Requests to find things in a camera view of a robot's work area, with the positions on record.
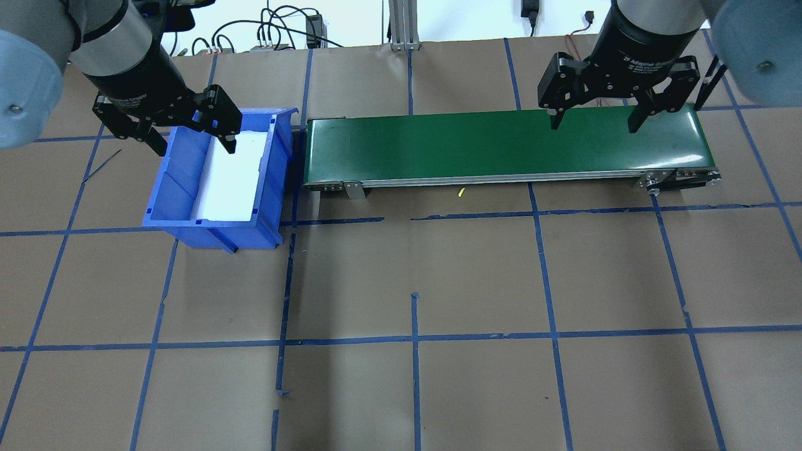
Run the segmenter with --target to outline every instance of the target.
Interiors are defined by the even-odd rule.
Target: robotic arm
[[[234,153],[242,114],[222,87],[195,93],[160,45],[165,28],[194,26],[189,8],[213,0],[0,2],[0,148],[34,140],[62,91],[69,59],[98,88],[92,111],[118,138],[163,156],[153,128],[207,132]]]
[[[766,106],[802,105],[800,0],[612,0],[590,56],[576,61],[556,53],[537,85],[551,128],[569,108],[599,97],[638,101],[630,133],[649,116],[678,111],[701,78],[696,58],[680,55],[706,18],[745,95]]]

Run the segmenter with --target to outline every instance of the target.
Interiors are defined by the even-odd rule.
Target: conveyor belt
[[[549,129],[545,110],[311,120],[304,186],[340,190],[647,172],[662,181],[715,170],[689,104],[651,118],[636,134],[626,128],[631,110],[574,108],[559,130]]]

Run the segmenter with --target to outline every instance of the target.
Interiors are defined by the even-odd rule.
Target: white wall
[[[271,8],[291,4],[320,10],[328,26],[329,39],[346,47],[369,46],[385,42],[387,0],[273,0]],[[194,10],[196,27],[179,33],[178,49],[189,48],[197,37],[210,39],[222,24],[237,19],[259,19],[265,0],[217,0]],[[583,28],[583,14],[593,10],[596,21],[587,33],[598,33],[610,0],[541,0],[541,13],[535,35],[564,35]],[[287,26],[305,30],[303,17],[285,19]],[[529,36],[529,21],[520,17],[520,0],[419,0],[419,36],[422,41],[498,39]],[[247,50],[257,45],[257,24],[236,24],[222,32],[234,42],[234,48]],[[295,35],[298,48],[306,46],[305,37]],[[163,45],[172,48],[173,34],[166,34]]]

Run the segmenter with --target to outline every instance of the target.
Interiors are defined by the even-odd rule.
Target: blue plastic bin
[[[191,217],[206,154],[212,139],[216,138],[186,127],[174,127],[142,225],[162,229],[189,247],[220,248],[230,253],[237,249],[274,249],[281,244],[278,222],[282,215],[287,164],[293,151],[290,117],[294,112],[298,110],[242,109],[241,130],[268,132],[249,221]]]

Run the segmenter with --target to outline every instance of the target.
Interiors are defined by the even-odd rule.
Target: electrical wire
[[[217,35],[217,48],[220,49],[220,52],[223,51],[223,45],[220,44],[221,38],[225,39],[226,41],[229,41],[229,45],[231,46],[231,53],[237,53],[237,51],[234,50],[234,43],[232,43],[231,39],[229,39],[229,37],[226,35]]]
[[[176,52],[176,47],[178,47],[178,31],[175,33],[176,38],[172,41],[172,49],[170,50],[170,56]]]
[[[234,25],[235,23],[258,23],[260,25],[263,24],[263,22],[258,21],[258,20],[249,20],[249,19],[233,20],[231,22],[224,23],[219,28],[217,28],[217,30],[215,30],[214,33],[212,34],[212,37],[216,38],[217,35],[223,30],[223,28],[226,28],[227,26]],[[292,31],[293,33],[298,33],[299,35],[310,36],[312,38],[319,39],[319,40],[323,41],[324,43],[329,43],[329,44],[331,44],[333,46],[336,46],[336,47],[342,47],[340,44],[337,44],[336,42],[334,42],[332,40],[323,38],[322,36],[312,35],[310,33],[305,33],[305,32],[300,31],[300,30],[295,30],[293,28],[288,28],[286,26],[280,26],[280,25],[276,25],[276,24],[272,24],[272,26],[275,26],[276,28],[280,28],[282,30]]]
[[[207,50],[209,50],[209,51],[211,51],[211,50],[212,50],[212,46],[210,46],[210,45],[209,45],[209,41],[207,41],[206,39],[203,39],[203,38],[195,38],[195,40],[194,40],[194,41],[192,41],[192,54],[193,54],[193,55],[195,55],[195,54],[196,54],[196,53],[195,53],[195,44],[197,44],[197,43],[198,43],[198,41],[201,41],[202,43],[206,44],[206,49],[207,49]]]
[[[268,21],[267,21],[267,22],[265,22],[265,11],[267,11],[267,12],[269,12],[269,13],[270,13],[270,19],[268,19]],[[261,10],[261,12],[260,12],[260,14],[259,14],[259,19],[261,20],[261,22],[262,22],[262,23],[273,23],[273,18],[277,18],[279,21],[281,21],[282,25],[283,25],[283,26],[285,27],[285,29],[286,29],[286,27],[287,27],[287,22],[284,22],[284,18],[282,18],[282,17],[279,17],[279,16],[276,14],[276,11],[278,11],[278,10],[271,10],[270,8],[262,8],[262,10]],[[287,35],[290,37],[290,46],[292,46],[293,48],[295,48],[295,41],[293,40],[293,35],[292,35],[292,34],[290,34],[290,33],[287,33]],[[273,40],[273,37],[270,35],[270,28],[269,28],[269,27],[268,27],[268,29],[267,29],[267,38],[268,38],[269,40],[271,40],[271,41]],[[279,30],[279,32],[278,32],[278,42],[281,42],[281,41],[282,41],[282,32]]]

